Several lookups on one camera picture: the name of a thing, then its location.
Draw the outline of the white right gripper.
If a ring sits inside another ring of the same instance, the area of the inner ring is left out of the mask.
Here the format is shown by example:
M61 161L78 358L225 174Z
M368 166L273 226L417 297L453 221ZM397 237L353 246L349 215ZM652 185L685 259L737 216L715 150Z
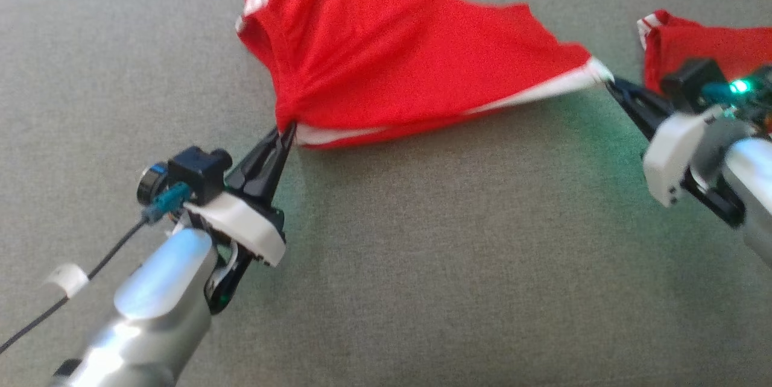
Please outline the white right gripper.
M646 140L651 141L643 159L651 196L663 206L671 206L683 195L684 189L680 186L687 175L695 178L698 190L705 192L708 180L693 172L690 165L709 124L722 114L722 108L709 107L703 113L673 113L667 99L631 81L610 80L606 89ZM666 119L656 129L651 118Z

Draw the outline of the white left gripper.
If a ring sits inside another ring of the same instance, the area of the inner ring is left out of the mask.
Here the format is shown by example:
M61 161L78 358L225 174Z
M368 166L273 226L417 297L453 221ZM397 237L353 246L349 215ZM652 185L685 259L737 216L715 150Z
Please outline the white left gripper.
M272 205L296 131L297 123L292 122L283 133L277 128L268 132L228 174L228 187L263 206ZM203 206L185 202L184 208L270 266L277 266L286 253L278 228L242 198L221 192Z

